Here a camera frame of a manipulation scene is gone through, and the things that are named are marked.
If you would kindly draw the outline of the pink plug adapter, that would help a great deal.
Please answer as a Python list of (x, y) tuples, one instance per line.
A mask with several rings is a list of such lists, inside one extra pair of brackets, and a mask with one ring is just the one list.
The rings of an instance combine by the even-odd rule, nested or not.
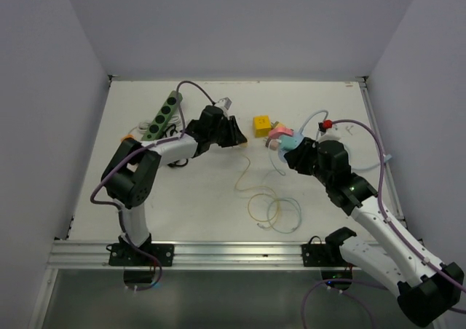
[(280, 143), (277, 140), (268, 140), (266, 147), (272, 151), (276, 151), (280, 147)]

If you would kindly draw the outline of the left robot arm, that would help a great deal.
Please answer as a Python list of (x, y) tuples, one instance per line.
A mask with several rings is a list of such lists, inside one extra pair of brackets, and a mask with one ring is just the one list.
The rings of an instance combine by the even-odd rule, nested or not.
[(149, 197), (158, 169), (182, 159), (204, 154), (212, 145), (234, 147), (247, 142), (234, 116), (218, 106), (206, 106), (198, 119), (191, 120), (180, 134), (156, 141), (140, 142), (133, 138), (121, 142), (102, 174), (99, 189), (110, 197), (128, 244), (125, 255), (135, 265), (144, 265), (151, 257), (144, 202)]

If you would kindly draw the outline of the small blue charger plug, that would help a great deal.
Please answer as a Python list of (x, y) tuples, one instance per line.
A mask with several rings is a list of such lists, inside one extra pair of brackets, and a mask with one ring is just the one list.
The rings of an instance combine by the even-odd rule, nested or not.
[(280, 151), (284, 153), (294, 150), (298, 145), (294, 137), (281, 136), (279, 140)]

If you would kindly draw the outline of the green power strip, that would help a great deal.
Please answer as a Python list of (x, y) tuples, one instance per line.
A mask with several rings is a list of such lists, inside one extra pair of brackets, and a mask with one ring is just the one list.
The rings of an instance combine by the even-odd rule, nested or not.
[(163, 103), (161, 109), (158, 111), (154, 119), (149, 122), (143, 132), (142, 141), (158, 140), (162, 137), (170, 120), (178, 110), (183, 96), (180, 92), (173, 90), (166, 101)]

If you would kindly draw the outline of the pink rounded plug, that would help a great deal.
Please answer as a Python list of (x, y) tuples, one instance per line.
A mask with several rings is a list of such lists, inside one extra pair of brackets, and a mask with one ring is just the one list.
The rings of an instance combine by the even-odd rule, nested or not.
[(271, 140), (277, 140), (281, 136), (293, 137), (293, 130), (287, 127), (276, 127), (268, 134), (268, 137)]

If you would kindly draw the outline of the yellow cube socket adapter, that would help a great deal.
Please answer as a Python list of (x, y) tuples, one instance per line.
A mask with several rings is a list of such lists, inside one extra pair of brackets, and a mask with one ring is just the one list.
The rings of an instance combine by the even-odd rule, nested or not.
[(253, 117), (253, 134), (255, 138), (265, 138), (271, 130), (271, 122), (267, 115)]

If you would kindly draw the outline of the orange power strip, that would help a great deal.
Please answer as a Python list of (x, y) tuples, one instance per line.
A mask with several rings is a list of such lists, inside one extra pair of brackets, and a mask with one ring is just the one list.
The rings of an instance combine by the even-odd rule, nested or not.
[(124, 136), (124, 137), (121, 139), (121, 142), (124, 141), (124, 140), (127, 140), (127, 139), (131, 139), (131, 138), (134, 139), (133, 135), (128, 134), (128, 135)]

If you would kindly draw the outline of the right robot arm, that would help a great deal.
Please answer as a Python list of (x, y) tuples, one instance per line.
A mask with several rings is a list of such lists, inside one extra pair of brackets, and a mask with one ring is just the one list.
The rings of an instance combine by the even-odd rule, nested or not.
[(425, 328), (458, 304), (465, 273), (427, 250), (380, 200), (380, 193), (354, 173), (344, 145), (336, 140), (304, 138), (280, 156), (292, 170), (311, 175), (331, 202), (359, 223), (382, 247), (375, 250), (347, 228), (327, 236), (327, 262), (356, 265), (388, 289), (415, 325)]

